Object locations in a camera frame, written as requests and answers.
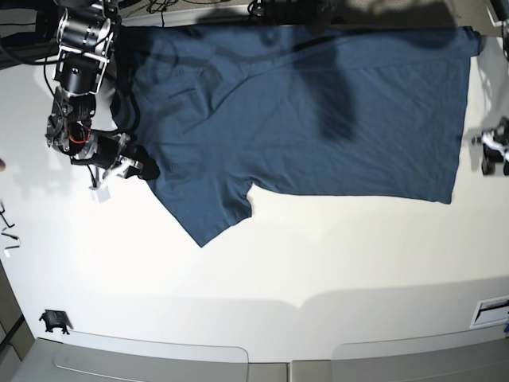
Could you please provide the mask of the grey chair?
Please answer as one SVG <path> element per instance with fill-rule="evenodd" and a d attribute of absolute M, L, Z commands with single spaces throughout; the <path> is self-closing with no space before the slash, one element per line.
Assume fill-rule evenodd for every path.
<path fill-rule="evenodd" d="M 182 361 L 36 340 L 14 381 L 287 381 L 285 364 Z"/>
<path fill-rule="evenodd" d="M 290 381 L 507 381 L 499 327 L 342 344 L 325 361 L 292 361 Z"/>

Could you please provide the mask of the black plastic clip part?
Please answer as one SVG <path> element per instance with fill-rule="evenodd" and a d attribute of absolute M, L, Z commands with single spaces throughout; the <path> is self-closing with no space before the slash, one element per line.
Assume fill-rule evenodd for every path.
<path fill-rule="evenodd" d="M 62 310 L 45 310 L 39 321 L 44 322 L 46 333 L 52 333 L 54 329 L 60 329 L 62 334 L 69 335 L 69 330 L 72 329 L 72 323 L 67 313 Z"/>

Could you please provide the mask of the silver hex key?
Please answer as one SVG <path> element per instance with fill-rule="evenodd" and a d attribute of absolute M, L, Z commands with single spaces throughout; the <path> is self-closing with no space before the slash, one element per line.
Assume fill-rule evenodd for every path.
<path fill-rule="evenodd" d="M 1 232 L 2 237 L 8 238 L 10 242 L 4 247 L 3 252 L 6 258 L 10 258 L 10 252 L 14 249 L 18 249 L 21 246 L 21 239 L 18 236 L 10 234 L 6 231 Z"/>

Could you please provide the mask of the grey left chair back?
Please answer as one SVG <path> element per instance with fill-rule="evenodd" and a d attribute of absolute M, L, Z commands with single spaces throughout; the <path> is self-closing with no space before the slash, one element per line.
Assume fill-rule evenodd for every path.
<path fill-rule="evenodd" d="M 285 364 L 182 361 L 36 340 L 14 381 L 287 381 Z"/>

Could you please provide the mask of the dark blue T-shirt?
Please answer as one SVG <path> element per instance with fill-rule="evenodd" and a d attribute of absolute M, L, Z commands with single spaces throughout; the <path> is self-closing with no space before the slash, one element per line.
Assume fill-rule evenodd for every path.
<path fill-rule="evenodd" d="M 298 196 L 448 204 L 459 166 L 469 27 L 124 27 L 115 46 L 155 197 L 204 246 L 251 216 L 252 185 Z"/>

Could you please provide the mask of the grey right chair back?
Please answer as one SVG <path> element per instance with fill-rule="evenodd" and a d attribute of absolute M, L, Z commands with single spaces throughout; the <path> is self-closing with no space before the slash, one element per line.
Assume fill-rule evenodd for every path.
<path fill-rule="evenodd" d="M 499 327 L 342 344 L 325 361 L 292 361 L 290 381 L 507 381 Z"/>

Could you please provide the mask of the black hex key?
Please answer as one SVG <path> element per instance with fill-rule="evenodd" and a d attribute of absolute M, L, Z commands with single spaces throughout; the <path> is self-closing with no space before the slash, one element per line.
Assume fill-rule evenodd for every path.
<path fill-rule="evenodd" d="M 15 224 L 11 224 L 8 221 L 8 219 L 6 217 L 6 208 L 5 208 L 5 206 L 4 206 L 2 201 L 0 202 L 0 217 L 1 217 L 1 220 L 3 221 L 3 223 L 4 223 L 3 230 L 10 229 L 10 228 L 13 228 L 15 226 Z"/>

